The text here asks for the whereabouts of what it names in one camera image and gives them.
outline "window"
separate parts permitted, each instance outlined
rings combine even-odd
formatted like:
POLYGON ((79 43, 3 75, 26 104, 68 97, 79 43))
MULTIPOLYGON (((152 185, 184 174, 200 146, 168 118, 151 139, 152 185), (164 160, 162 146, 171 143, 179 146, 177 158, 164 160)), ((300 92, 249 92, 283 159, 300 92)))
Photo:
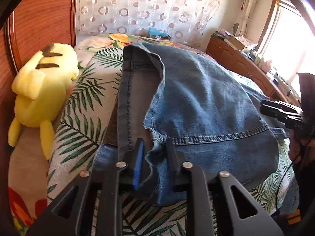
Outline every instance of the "window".
POLYGON ((288 0, 275 0, 273 6, 258 52, 300 96, 297 73, 315 74, 315 36, 288 0))

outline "metal rivet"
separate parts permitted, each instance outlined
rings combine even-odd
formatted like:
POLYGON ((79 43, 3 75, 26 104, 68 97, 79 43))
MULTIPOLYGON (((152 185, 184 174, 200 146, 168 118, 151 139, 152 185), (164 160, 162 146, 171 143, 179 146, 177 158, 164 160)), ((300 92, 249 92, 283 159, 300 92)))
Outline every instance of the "metal rivet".
POLYGON ((189 162, 189 161, 186 161, 186 162, 183 163, 183 167, 187 168, 187 169, 190 169, 190 168, 193 167, 193 164, 191 162, 189 162))
POLYGON ((81 177, 87 177, 87 176, 89 176, 90 175, 90 171, 88 171, 88 170, 82 170, 81 172, 80 172, 80 176, 81 177))
POLYGON ((124 168, 127 166, 127 163, 125 163, 124 161, 119 161, 116 163, 116 167, 118 168, 124 168))
POLYGON ((221 177, 224 177, 224 178, 226 178, 226 177, 228 177, 230 175, 230 173, 227 172, 226 170, 220 171, 219 174, 220 174, 221 177))

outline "white wall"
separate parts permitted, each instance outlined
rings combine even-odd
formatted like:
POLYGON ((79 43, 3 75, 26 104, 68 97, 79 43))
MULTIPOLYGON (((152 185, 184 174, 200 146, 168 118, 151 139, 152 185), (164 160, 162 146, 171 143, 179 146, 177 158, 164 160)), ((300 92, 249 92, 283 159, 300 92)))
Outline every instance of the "white wall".
POLYGON ((266 24, 272 0, 257 0, 247 23, 246 38, 257 43, 266 24))
POLYGON ((232 32, 233 25, 236 22, 236 18, 241 11, 243 1, 242 0, 220 0, 218 10, 207 24, 207 28, 204 32, 200 50, 205 51, 209 43, 210 37, 214 31, 218 28, 226 29, 232 32))

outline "wooden headboard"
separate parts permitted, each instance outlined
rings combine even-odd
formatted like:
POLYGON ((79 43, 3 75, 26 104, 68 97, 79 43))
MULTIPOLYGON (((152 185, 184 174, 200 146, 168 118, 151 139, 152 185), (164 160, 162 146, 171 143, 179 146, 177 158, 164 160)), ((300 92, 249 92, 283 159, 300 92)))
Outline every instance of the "wooden headboard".
POLYGON ((12 148, 8 127, 14 117, 11 90, 17 71, 50 42, 75 46, 76 0, 22 0, 0 31, 0 235, 18 235, 13 227, 7 195, 12 148))
POLYGON ((22 0, 5 27, 14 68, 50 42, 75 46, 74 13, 75 0, 22 0))

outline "plush toy foot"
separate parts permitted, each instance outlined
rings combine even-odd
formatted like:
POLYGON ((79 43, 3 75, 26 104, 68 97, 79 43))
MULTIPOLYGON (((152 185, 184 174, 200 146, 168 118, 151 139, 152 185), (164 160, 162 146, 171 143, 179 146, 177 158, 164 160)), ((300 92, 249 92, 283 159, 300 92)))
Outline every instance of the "plush toy foot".
POLYGON ((7 142, 10 146, 14 147, 19 139, 19 135, 21 133, 21 123, 14 117, 11 122, 9 133, 7 134, 7 142))
POLYGON ((50 121, 42 121, 40 123, 40 142, 44 155, 47 160, 50 159, 51 148, 53 145, 55 132, 50 121))

